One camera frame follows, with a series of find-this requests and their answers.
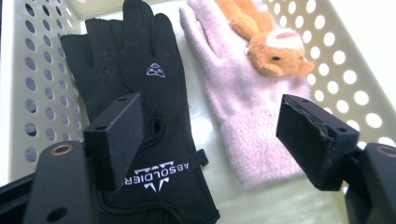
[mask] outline glove cuff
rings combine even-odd
[[[230,163],[246,189],[302,173],[276,138],[277,119],[277,108],[257,108],[220,124]]]

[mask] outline fuzzy glove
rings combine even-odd
[[[234,32],[214,0],[189,0],[180,8],[180,22],[202,66],[207,96],[243,186],[301,174],[276,138],[276,124],[284,93],[309,98],[306,79],[256,71],[244,52],[248,42]]]

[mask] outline white surface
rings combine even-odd
[[[396,1],[331,0],[379,84],[396,108]]]

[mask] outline orange plush toy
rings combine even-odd
[[[262,74],[281,77],[306,76],[314,68],[305,58],[300,35],[289,28],[276,28],[267,11],[250,0],[216,0],[233,29],[248,44],[248,57]]]

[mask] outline plush toy face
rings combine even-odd
[[[305,59],[304,44],[291,29],[276,29],[252,37],[248,55],[262,74],[281,77],[306,76],[314,64]]]

